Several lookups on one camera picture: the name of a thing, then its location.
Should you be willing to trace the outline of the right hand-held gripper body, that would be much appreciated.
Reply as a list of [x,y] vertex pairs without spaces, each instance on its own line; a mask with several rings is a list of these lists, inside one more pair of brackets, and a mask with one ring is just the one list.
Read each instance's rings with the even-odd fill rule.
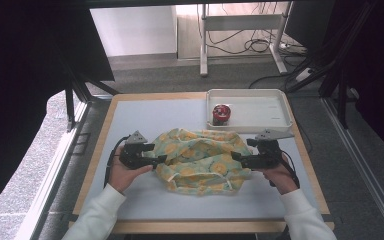
[[244,168],[249,169],[272,169],[279,164],[283,164],[288,170],[294,170],[294,165],[289,165],[284,159],[284,151],[280,149],[279,139],[286,139],[293,137],[293,134],[286,131],[277,131],[265,129],[262,133],[257,134],[254,138],[262,141],[257,147],[259,161],[251,164],[241,164]]

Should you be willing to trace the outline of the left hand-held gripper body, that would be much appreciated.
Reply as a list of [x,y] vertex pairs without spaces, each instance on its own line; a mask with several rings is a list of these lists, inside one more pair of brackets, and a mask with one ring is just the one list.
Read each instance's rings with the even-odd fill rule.
[[121,138],[118,144],[123,144],[124,147],[119,157],[123,165],[129,169],[138,169],[148,165],[143,156],[143,153],[147,151],[142,151],[143,145],[148,144],[148,140],[139,131]]

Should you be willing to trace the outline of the white plastic tray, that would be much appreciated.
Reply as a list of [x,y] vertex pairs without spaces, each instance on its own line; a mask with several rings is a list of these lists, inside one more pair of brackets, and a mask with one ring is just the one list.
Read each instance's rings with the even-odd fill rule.
[[[266,129],[288,132],[293,125],[286,95],[278,89],[212,89],[206,94],[207,128],[257,134]],[[221,126],[213,124],[212,111],[228,106],[230,118]]]

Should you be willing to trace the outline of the yellow floral drawstring cloth bag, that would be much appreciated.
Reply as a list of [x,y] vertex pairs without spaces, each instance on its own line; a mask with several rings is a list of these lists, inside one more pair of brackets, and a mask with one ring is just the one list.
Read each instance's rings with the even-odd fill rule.
[[166,156],[155,172],[167,189],[188,195],[231,194],[237,192],[251,170],[234,160],[232,152],[250,156],[242,138],[232,131],[183,128],[162,133],[146,157]]

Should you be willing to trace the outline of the small red can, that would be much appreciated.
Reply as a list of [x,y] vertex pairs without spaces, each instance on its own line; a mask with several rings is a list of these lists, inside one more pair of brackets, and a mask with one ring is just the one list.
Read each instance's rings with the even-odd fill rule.
[[228,105],[218,104],[212,110],[212,123],[214,126],[224,126],[231,116],[231,109]]

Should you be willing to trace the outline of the person's left hand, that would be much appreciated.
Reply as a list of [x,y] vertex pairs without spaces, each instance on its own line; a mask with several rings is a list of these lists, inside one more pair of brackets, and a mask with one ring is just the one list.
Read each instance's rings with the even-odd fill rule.
[[133,183],[136,177],[153,169],[152,165],[143,166],[133,170],[127,168],[119,160],[123,149],[123,146],[119,146],[116,149],[115,155],[110,162],[110,173],[108,179],[108,184],[119,193],[123,193]]

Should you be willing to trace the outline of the person's right hand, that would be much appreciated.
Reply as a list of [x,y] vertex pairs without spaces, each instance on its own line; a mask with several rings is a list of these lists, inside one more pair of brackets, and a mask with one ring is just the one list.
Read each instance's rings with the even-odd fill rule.
[[262,169],[261,172],[267,180],[271,181],[275,185],[281,195],[298,189],[291,173],[283,164],[280,164],[272,169]]

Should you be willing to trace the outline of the light grey table mat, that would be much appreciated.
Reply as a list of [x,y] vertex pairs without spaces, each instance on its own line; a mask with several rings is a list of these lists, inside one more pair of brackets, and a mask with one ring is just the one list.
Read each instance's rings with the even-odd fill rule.
[[[117,101],[109,128],[103,131],[104,145],[86,199],[101,193],[106,163],[118,140],[135,131],[152,141],[176,127],[204,130],[206,108],[204,98]],[[148,172],[136,178],[125,195],[120,220],[273,220],[285,214],[278,191],[260,172],[253,172],[237,193],[207,196],[170,192],[154,172]]]

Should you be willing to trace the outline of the black metal stand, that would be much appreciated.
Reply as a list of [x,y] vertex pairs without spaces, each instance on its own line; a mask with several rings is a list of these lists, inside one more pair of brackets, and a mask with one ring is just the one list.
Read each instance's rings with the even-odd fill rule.
[[291,87],[284,87],[286,93],[294,93],[304,86],[323,78],[318,94],[321,98],[329,98],[334,91],[337,91],[337,119],[345,129],[348,126],[346,122],[347,80],[344,77],[344,66],[352,46],[377,2],[378,0],[364,0],[360,7],[352,13],[350,19],[345,22],[344,26],[321,49],[322,53],[330,56],[329,62],[303,81]]
[[87,103],[92,99],[92,94],[87,88],[86,83],[91,83],[92,85],[104,90],[111,95],[117,95],[119,94],[119,91],[109,87],[101,81],[91,79],[85,74],[75,72],[64,57],[60,58],[60,62],[69,78],[68,85],[65,88],[65,99],[68,121],[67,131],[70,132],[76,126],[74,113],[74,96],[77,96],[78,99],[83,103]]

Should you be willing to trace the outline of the white power strip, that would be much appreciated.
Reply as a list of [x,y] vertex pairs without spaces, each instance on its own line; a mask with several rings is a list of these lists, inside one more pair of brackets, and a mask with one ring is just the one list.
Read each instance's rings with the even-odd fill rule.
[[313,68],[305,68],[301,73],[296,76],[296,81],[301,82],[308,78],[315,70]]
[[284,53],[284,54],[291,54],[291,55],[306,55],[307,54],[307,49],[304,46],[290,44],[290,43],[280,43],[279,44],[279,51]]

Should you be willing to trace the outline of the black curtain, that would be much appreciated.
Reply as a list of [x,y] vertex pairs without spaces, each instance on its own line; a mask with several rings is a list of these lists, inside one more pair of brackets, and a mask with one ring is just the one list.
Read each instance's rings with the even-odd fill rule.
[[91,13],[74,0],[0,0],[0,194],[75,77],[113,75]]
[[349,86],[356,89],[356,108],[384,141],[384,0],[335,0],[327,37],[333,36],[366,2],[373,2],[366,22],[345,60]]

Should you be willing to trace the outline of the aluminium rail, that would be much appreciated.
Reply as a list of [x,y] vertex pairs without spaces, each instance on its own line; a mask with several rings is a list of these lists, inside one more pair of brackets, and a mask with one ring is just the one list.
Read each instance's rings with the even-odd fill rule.
[[366,158],[364,157],[362,151],[356,144],[350,131],[340,123],[338,117],[336,116],[337,110],[335,109],[333,103],[326,98],[321,98],[320,101],[326,109],[329,118],[331,119],[336,131],[338,132],[338,135],[340,136],[344,146],[346,147],[349,155],[351,156],[352,161],[354,162],[354,165],[360,173],[365,185],[367,186],[371,196],[373,197],[376,205],[378,206],[384,218],[383,188],[381,187],[379,181],[377,180],[373,171],[369,167]]
[[[79,129],[79,122],[82,120],[84,112],[87,109],[87,103],[83,103],[74,96],[74,113],[76,126],[70,132],[67,131],[67,123],[64,125],[64,133],[61,135],[55,153],[49,161],[46,173],[32,204],[25,214],[22,224],[14,240],[31,240],[38,229],[44,216],[45,208],[50,204],[50,196],[54,191],[56,182],[59,180],[64,162],[68,159],[69,151],[73,147],[74,139]],[[67,117],[66,99],[64,99],[63,110]]]

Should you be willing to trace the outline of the white desk frame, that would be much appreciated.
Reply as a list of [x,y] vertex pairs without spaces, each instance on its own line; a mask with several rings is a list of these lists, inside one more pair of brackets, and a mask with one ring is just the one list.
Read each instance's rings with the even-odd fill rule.
[[276,30],[275,40],[269,44],[269,50],[281,75],[287,73],[286,66],[280,57],[279,45],[288,21],[292,1],[288,1],[280,14],[263,15],[233,15],[211,16],[207,14],[207,4],[202,5],[199,15],[201,30],[200,48],[200,75],[208,75],[207,32],[208,31],[234,31],[234,30]]

